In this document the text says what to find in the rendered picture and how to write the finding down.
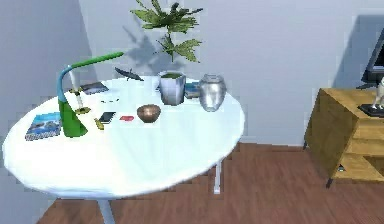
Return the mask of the green house plant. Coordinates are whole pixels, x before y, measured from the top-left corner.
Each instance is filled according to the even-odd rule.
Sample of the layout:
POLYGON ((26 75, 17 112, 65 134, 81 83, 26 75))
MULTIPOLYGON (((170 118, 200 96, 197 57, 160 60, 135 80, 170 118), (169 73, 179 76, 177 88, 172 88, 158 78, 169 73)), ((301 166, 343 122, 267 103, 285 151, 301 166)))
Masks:
POLYGON ((188 39, 181 43, 174 43, 172 34, 186 34, 190 29, 195 28, 198 22, 194 14, 201 12, 202 8, 193 10, 180 8, 179 3, 175 2, 171 5, 170 11, 166 12, 161 8, 158 0, 151 0, 152 9, 146 7, 141 0, 136 0, 136 2, 141 6, 141 9, 133 9, 131 13, 144 22, 143 29, 166 29, 166 34, 158 40, 162 53, 168 54, 171 61, 174 61, 175 55, 179 55, 190 62, 198 63, 195 48, 200 46, 202 42, 197 39, 188 39))

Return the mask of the brown bowl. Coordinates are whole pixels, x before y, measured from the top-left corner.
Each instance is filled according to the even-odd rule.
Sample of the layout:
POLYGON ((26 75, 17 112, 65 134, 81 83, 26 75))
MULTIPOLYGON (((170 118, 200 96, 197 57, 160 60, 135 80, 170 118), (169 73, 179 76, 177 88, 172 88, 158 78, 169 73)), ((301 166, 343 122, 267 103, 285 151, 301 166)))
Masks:
POLYGON ((137 109, 137 116, 144 123, 153 123, 160 116, 161 108, 155 104, 142 105, 137 109))

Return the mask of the white flowerpot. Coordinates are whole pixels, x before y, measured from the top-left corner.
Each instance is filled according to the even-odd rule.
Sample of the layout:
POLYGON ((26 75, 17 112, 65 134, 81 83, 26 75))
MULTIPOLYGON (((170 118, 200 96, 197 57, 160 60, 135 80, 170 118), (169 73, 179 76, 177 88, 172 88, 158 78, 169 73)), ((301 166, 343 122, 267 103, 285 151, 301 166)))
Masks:
POLYGON ((184 102, 186 76, 178 71, 159 73, 161 100, 165 105, 177 106, 184 102))

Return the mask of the black television set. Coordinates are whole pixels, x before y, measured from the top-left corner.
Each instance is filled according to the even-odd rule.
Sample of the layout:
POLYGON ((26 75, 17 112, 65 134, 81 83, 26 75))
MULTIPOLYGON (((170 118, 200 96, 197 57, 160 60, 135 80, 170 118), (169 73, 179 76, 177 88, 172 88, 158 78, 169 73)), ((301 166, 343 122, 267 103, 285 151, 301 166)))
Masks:
POLYGON ((362 85, 358 89, 376 87, 384 77, 384 28, 382 29, 375 49, 369 59, 367 67, 363 73, 362 85))

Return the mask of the clear glass vase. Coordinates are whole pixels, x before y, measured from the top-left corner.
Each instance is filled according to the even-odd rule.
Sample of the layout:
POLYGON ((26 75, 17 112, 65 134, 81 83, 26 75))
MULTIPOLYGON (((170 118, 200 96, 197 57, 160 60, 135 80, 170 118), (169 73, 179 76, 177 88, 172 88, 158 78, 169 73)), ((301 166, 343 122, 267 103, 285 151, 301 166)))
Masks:
POLYGON ((217 111, 224 101, 226 91, 222 76, 205 74, 199 81, 200 105, 207 112, 217 111))

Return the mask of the green desk lamp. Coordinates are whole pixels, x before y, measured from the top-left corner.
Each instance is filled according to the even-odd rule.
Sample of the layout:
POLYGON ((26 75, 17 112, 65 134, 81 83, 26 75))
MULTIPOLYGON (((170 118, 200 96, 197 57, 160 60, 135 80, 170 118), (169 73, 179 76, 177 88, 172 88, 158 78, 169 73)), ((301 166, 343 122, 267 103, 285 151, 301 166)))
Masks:
POLYGON ((94 57, 81 62, 76 62, 67 65, 60 73, 56 82, 56 92, 58 98, 59 112, 64 135, 69 138, 81 137, 85 135, 88 130, 83 123, 78 119, 75 111, 71 108, 66 96, 64 95, 62 81, 67 73, 75 68, 92 65, 95 63, 111 60, 123 56, 123 52, 114 52, 103 56, 94 57))

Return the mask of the white round table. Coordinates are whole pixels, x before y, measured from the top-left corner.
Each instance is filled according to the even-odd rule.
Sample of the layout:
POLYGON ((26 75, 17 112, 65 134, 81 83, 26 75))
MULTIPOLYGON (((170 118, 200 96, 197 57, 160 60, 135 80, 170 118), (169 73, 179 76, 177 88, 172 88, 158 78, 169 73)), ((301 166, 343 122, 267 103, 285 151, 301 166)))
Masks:
POLYGON ((108 80, 108 91, 84 95, 91 110, 79 119, 88 132, 78 138, 58 135, 26 141, 35 116, 57 111, 58 103, 50 99, 31 110, 3 142, 5 167, 27 188, 58 198, 107 202, 161 191, 220 165, 243 134, 240 103, 227 95, 218 111, 207 112, 198 100, 185 100, 179 106, 162 106, 155 122, 144 123, 137 108, 162 101, 157 79, 143 80, 108 80), (100 102, 117 98, 114 103, 100 102), (104 112, 115 116, 99 130, 94 118, 99 120, 104 112), (134 120, 123 121, 121 116, 134 120))

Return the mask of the black bird figurine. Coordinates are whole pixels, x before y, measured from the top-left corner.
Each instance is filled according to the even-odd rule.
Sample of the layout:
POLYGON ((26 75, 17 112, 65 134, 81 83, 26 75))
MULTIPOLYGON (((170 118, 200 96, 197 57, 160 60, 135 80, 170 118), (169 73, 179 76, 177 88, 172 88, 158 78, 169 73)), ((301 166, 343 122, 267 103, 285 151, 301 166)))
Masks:
POLYGON ((138 81, 144 81, 139 75, 133 73, 132 69, 130 69, 129 71, 125 71, 125 70, 122 70, 122 69, 115 67, 115 71, 117 73, 119 73, 120 75, 126 77, 127 81, 129 81, 130 79, 134 79, 134 80, 138 80, 138 81))

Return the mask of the wooden television stand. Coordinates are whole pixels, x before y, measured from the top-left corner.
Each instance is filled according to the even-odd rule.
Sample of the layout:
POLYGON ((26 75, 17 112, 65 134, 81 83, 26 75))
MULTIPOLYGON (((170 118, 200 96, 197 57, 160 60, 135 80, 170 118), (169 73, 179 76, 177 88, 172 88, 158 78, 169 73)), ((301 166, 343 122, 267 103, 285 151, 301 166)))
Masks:
POLYGON ((304 136, 328 176, 384 182, 384 118, 370 117, 358 107, 373 101, 372 90, 321 88, 304 136))

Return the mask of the white candle on brass holder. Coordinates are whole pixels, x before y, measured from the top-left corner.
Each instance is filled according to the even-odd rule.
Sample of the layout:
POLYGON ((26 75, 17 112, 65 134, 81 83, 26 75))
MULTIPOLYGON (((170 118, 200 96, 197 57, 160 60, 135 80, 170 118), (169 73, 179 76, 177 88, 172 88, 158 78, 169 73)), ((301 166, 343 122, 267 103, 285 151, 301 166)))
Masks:
POLYGON ((69 75, 70 75, 70 79, 71 79, 72 86, 73 86, 72 92, 75 94, 76 100, 78 103, 78 108, 75 110, 75 113, 78 115, 86 114, 90 111, 90 108, 85 107, 83 105, 83 101, 82 101, 81 96, 80 96, 80 86, 78 85, 78 83, 76 81, 76 77, 75 77, 74 73, 72 71, 70 71, 69 75))

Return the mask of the blue picture book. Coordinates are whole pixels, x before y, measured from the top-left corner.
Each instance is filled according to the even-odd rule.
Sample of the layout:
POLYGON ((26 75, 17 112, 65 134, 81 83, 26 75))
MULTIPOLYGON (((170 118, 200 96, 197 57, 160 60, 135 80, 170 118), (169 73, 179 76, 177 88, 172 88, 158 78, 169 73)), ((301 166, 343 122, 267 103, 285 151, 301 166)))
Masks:
POLYGON ((61 132, 61 116, 59 112, 38 114, 25 134, 26 141, 58 136, 61 132))

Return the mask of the white statue on black base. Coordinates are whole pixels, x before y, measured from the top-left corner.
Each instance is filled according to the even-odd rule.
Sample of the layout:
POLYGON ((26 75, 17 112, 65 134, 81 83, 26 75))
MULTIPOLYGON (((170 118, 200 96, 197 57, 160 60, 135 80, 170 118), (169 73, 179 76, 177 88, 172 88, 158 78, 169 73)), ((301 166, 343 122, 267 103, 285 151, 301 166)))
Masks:
POLYGON ((372 104, 361 104, 358 108, 370 117, 384 118, 384 76, 376 81, 376 93, 372 104))

